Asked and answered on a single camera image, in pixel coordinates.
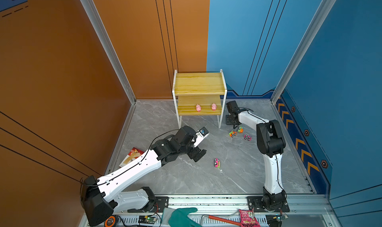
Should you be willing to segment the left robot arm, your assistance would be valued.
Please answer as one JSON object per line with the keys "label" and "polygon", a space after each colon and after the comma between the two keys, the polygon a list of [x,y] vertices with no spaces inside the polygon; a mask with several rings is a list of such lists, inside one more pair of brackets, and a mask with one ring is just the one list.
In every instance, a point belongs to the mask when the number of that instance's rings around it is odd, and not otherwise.
{"label": "left robot arm", "polygon": [[207,153],[199,148],[199,144],[209,134],[205,127],[195,131],[183,126],[174,135],[167,132],[165,138],[155,138],[144,154],[124,167],[98,178],[92,175],[82,180],[80,200],[88,224],[95,227],[121,211],[151,211],[156,204],[156,197],[149,187],[127,194],[122,194],[122,191],[146,174],[175,161],[180,155],[185,154],[198,162]]}

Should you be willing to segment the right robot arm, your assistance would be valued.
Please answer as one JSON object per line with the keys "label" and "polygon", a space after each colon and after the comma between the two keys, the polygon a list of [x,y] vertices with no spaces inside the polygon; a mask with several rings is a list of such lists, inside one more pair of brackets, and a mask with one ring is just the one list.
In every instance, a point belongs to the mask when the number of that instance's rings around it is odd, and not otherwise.
{"label": "right robot arm", "polygon": [[256,144],[263,155],[265,164],[265,183],[263,187],[262,208],[268,212],[282,211],[287,203],[287,193],[282,185],[281,162],[286,141],[277,120],[268,120],[241,108],[236,101],[226,104],[227,125],[246,125],[256,131]]}

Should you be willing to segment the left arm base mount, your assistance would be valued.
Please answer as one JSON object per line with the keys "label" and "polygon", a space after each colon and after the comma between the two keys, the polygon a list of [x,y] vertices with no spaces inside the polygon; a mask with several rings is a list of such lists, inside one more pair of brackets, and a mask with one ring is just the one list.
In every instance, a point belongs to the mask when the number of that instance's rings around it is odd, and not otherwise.
{"label": "left arm base mount", "polygon": [[155,202],[148,203],[147,207],[143,209],[130,209],[127,210],[128,213],[163,213],[164,209],[169,205],[168,196],[158,196]]}

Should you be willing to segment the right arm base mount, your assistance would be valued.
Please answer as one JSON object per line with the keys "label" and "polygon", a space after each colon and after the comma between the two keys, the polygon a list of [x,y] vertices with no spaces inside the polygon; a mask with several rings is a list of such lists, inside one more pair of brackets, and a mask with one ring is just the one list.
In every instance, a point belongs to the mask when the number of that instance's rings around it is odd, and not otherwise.
{"label": "right arm base mount", "polygon": [[249,210],[255,213],[283,213],[290,212],[289,205],[285,197],[268,196],[248,196],[246,198]]}

